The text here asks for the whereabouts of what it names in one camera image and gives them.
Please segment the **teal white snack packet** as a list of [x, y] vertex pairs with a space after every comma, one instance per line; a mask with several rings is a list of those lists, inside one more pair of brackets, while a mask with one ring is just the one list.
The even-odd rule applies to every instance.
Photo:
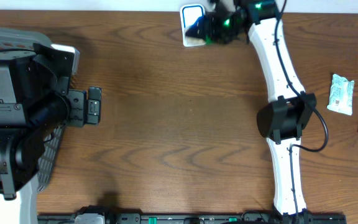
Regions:
[[327, 109], [351, 116], [354, 84], [354, 80], [333, 74]]

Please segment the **green lid white jar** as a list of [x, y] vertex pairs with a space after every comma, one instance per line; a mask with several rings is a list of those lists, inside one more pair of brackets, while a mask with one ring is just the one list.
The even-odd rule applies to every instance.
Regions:
[[196, 37], [185, 37], [186, 44], [188, 47], [196, 47], [196, 46], [202, 46], [202, 45], [211, 45], [215, 44], [213, 40], [211, 40], [209, 37], [206, 37], [205, 39], [200, 39]]

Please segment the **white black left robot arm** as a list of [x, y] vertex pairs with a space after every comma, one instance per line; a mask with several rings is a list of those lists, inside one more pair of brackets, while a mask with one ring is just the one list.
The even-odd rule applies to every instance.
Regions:
[[79, 51], [34, 44], [0, 49], [0, 223], [36, 223], [42, 156], [62, 129], [97, 125], [101, 89], [70, 88]]

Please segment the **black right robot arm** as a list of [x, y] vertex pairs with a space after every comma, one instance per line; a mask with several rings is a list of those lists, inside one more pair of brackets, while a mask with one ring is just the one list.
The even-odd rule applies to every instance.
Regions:
[[214, 10], [201, 4], [180, 9], [185, 47], [228, 44], [244, 32], [262, 66], [268, 103], [257, 113], [257, 127], [266, 139], [273, 162], [274, 220], [308, 223], [300, 172], [301, 137], [315, 111], [316, 97], [306, 93], [293, 68], [283, 36], [283, 11], [275, 1], [234, 1], [230, 11], [221, 1]]

